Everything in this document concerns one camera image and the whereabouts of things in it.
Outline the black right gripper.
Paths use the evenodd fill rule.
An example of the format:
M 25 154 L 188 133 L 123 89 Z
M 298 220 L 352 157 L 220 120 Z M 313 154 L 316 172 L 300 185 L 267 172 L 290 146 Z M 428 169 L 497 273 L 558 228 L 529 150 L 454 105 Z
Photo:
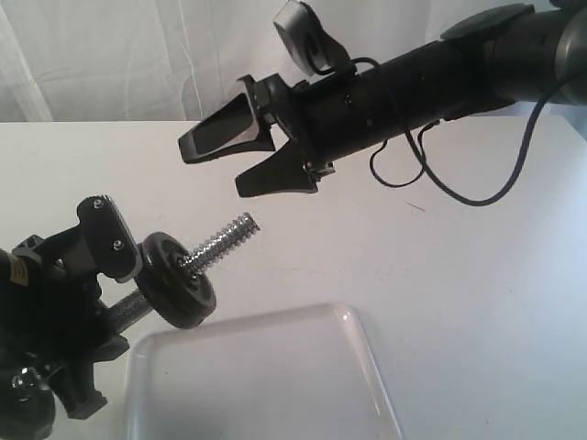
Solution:
M 178 139 L 184 163 L 274 151 L 264 118 L 272 119 L 287 141 L 239 174 L 235 184 L 241 198 L 316 193 L 316 180 L 307 170 L 328 170 L 335 161 L 401 136 L 409 127 L 407 117 L 399 115 L 400 99 L 374 69 L 294 86 L 273 74 L 260 81 L 255 98 L 256 85 L 251 75 L 238 78 L 227 102 Z

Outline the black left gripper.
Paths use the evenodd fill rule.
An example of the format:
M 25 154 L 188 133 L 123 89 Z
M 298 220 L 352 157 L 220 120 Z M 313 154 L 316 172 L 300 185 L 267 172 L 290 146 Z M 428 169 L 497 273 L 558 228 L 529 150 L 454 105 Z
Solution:
M 52 391 L 70 419 L 107 405 L 94 367 L 127 348 L 108 315 L 89 250 L 1 253 L 1 392 Z

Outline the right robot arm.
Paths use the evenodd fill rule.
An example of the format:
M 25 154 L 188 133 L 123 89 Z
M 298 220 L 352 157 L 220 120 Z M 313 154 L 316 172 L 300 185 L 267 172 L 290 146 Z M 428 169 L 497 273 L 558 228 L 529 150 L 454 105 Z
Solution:
M 315 193 L 337 160 L 405 136 L 421 173 L 422 140 L 441 121 L 519 102 L 586 102 L 586 4 L 549 11 L 517 3 L 462 20 L 440 39 L 386 62 L 352 58 L 312 7 L 290 1 L 273 24 L 315 82 L 239 78 L 228 101 L 178 141 L 187 164 L 249 151 L 267 158 L 235 180 L 239 196 Z

